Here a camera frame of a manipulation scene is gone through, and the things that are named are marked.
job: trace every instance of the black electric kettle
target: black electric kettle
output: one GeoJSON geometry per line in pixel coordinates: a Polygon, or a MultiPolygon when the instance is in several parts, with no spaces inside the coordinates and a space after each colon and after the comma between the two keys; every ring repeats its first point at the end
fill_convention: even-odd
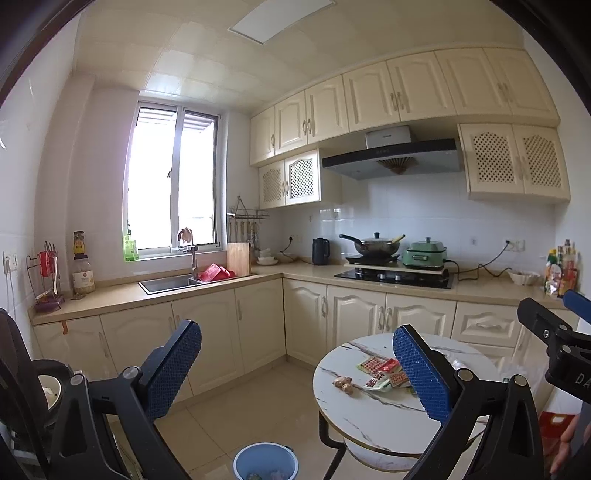
{"type": "Polygon", "coordinates": [[[314,238],[312,240],[312,263],[314,265],[326,265],[330,257],[330,242],[327,238],[314,238]]]}

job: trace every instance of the blue textured gripper pad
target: blue textured gripper pad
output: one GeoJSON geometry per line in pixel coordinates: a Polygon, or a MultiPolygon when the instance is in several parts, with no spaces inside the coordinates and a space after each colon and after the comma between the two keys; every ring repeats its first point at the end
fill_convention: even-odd
{"type": "Polygon", "coordinates": [[[197,323],[192,323],[175,344],[147,388],[145,413],[149,420],[154,421],[168,413],[199,350],[201,328],[197,323]]]}
{"type": "Polygon", "coordinates": [[[429,418],[445,423],[452,406],[442,377],[404,327],[394,332],[392,347],[429,418]]]}

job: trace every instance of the metal screw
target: metal screw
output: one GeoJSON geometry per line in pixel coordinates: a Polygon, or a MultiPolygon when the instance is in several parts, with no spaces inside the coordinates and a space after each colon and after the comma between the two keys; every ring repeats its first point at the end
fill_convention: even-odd
{"type": "Polygon", "coordinates": [[[522,375],[516,375],[513,381],[520,387],[524,387],[527,385],[527,380],[522,375]]]}
{"type": "Polygon", "coordinates": [[[137,377],[138,373],[139,370],[137,367],[127,367],[125,370],[123,370],[123,378],[131,380],[132,378],[137,377]]]}
{"type": "Polygon", "coordinates": [[[70,379],[70,385],[80,385],[82,383],[82,381],[84,380],[84,375],[74,375],[71,379],[70,379]]]}
{"type": "Polygon", "coordinates": [[[467,368],[462,368],[458,373],[457,376],[460,377],[464,382],[469,382],[474,378],[472,372],[470,372],[467,368]]]}

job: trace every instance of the blue bucket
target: blue bucket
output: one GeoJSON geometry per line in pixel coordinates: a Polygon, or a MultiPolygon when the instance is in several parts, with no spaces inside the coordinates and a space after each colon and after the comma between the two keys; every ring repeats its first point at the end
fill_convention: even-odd
{"type": "Polygon", "coordinates": [[[234,475],[238,480],[248,480],[252,473],[257,473],[263,480],[271,480],[273,472],[279,472],[283,480],[294,480],[298,469],[294,453],[278,443],[253,443],[234,457],[234,475]]]}

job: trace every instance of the jar label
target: jar label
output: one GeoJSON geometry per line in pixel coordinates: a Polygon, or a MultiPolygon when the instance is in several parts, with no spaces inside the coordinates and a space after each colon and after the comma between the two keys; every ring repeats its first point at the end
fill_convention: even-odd
{"type": "Polygon", "coordinates": [[[74,281],[74,288],[93,287],[95,285],[95,278],[92,274],[92,270],[73,273],[72,280],[74,281]]]}

